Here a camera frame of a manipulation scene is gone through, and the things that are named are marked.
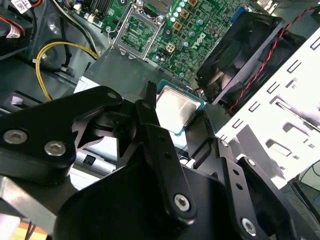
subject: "silver screw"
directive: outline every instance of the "silver screw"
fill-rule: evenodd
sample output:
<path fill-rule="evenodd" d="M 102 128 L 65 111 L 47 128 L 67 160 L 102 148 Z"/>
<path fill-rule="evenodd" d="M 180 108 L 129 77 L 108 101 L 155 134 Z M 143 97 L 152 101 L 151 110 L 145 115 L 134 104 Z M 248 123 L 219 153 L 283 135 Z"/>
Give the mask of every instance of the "silver screw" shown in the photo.
<path fill-rule="evenodd" d="M 135 4 L 137 4 L 138 6 L 142 6 L 144 4 L 144 1 L 136 0 Z"/>
<path fill-rule="evenodd" d="M 28 139 L 28 135 L 19 129 L 13 129 L 6 131 L 3 135 L 3 139 L 8 144 L 22 144 Z"/>
<path fill-rule="evenodd" d="M 255 237 L 257 235 L 257 231 L 253 223 L 247 219 L 247 218 L 242 218 L 241 220 L 242 226 L 244 230 L 250 234 L 252 237 Z"/>
<path fill-rule="evenodd" d="M 247 158 L 246 160 L 248 161 L 248 163 L 249 163 L 250 165 L 252 165 L 252 166 L 255 166 L 255 165 L 256 165 L 255 162 L 252 161 L 250 158 Z"/>
<path fill-rule="evenodd" d="M 112 98 L 112 99 L 116 99 L 117 98 L 117 96 L 114 94 L 114 93 L 112 93 L 112 92 L 108 92 L 108 94 L 107 94 L 110 98 Z"/>
<path fill-rule="evenodd" d="M 182 194 L 176 194 L 174 196 L 174 203 L 183 212 L 186 212 L 190 209 L 190 203 L 188 199 Z"/>
<path fill-rule="evenodd" d="M 148 103 L 146 103 L 145 101 L 142 102 L 142 105 L 147 109 L 151 109 L 150 105 Z"/>
<path fill-rule="evenodd" d="M 228 147 L 229 145 L 228 145 L 228 143 L 226 143 L 225 141 L 223 141 L 223 140 L 220 140 L 220 143 L 224 146 L 224 147 Z"/>
<path fill-rule="evenodd" d="M 61 141 L 50 141 L 44 146 L 46 154 L 60 157 L 66 152 L 66 146 Z"/>

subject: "yellow cable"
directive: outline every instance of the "yellow cable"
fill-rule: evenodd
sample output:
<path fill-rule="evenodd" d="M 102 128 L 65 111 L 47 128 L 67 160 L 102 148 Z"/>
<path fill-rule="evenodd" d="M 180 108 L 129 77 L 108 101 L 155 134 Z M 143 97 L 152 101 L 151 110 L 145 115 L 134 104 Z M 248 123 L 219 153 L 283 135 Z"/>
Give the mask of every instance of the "yellow cable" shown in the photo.
<path fill-rule="evenodd" d="M 43 46 L 43 48 L 40 49 L 39 53 L 36 56 L 35 73 L 36 73 L 36 79 L 39 82 L 40 88 L 43 91 L 45 97 L 49 101 L 52 100 L 52 97 L 48 93 L 48 90 L 45 87 L 44 80 L 43 80 L 43 78 L 41 76 L 40 61 L 41 61 L 41 57 L 43 56 L 43 54 L 46 53 L 46 51 L 48 51 L 50 48 L 53 48 L 53 47 L 55 47 L 57 45 L 69 45 L 69 46 L 73 46 L 73 47 L 79 48 L 79 49 L 85 51 L 86 53 L 90 54 L 91 56 L 93 56 L 95 59 L 98 59 L 98 55 L 96 53 L 94 53 L 93 51 L 91 51 L 89 48 L 81 46 L 81 45 L 73 43 L 73 42 L 55 41 L 55 42 L 51 42 L 51 43 L 48 43 L 47 45 Z"/>

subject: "white label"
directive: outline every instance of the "white label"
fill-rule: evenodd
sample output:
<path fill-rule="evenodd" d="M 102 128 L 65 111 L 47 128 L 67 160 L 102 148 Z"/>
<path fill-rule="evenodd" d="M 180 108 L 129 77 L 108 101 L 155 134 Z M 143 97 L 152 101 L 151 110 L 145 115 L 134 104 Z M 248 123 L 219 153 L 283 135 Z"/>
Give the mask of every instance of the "white label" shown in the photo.
<path fill-rule="evenodd" d="M 202 32 L 191 48 L 198 49 L 199 45 L 202 43 L 202 40 L 205 39 L 206 36 L 207 35 Z"/>
<path fill-rule="evenodd" d="M 10 24 L 10 32 L 6 36 L 7 39 L 18 39 L 20 38 L 20 31 L 18 28 Z"/>
<path fill-rule="evenodd" d="M 11 3 L 18 9 L 20 14 L 24 14 L 29 8 L 31 8 L 31 4 L 28 0 L 12 0 Z"/>

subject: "motherboard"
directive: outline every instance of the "motherboard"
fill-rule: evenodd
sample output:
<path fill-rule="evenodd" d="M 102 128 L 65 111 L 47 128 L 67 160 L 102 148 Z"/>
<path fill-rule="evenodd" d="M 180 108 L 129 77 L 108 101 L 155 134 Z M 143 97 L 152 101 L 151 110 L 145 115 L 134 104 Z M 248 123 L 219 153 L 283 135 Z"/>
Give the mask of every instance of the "motherboard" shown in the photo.
<path fill-rule="evenodd" d="M 156 64 L 192 84 L 196 72 L 237 16 L 243 11 L 255 11 L 252 2 L 112 0 L 109 8 L 103 9 L 105 13 L 99 14 L 98 10 L 85 13 L 81 7 L 74 8 L 106 32 L 109 39 L 115 39 L 123 55 Z"/>

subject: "black bracket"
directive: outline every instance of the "black bracket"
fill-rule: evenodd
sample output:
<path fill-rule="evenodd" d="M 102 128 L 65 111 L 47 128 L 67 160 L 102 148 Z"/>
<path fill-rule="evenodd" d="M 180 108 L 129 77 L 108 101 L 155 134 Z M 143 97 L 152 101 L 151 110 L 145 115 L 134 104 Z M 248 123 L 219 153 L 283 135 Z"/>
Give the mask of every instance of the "black bracket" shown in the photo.
<path fill-rule="evenodd" d="M 0 174 L 39 184 L 61 182 L 76 159 L 76 149 L 83 147 L 79 143 L 88 122 L 105 108 L 116 109 L 121 102 L 118 93 L 99 86 L 1 117 Z M 5 134 L 10 130 L 22 131 L 26 140 L 9 143 Z M 46 153 L 45 146 L 51 141 L 64 146 L 63 155 Z"/>

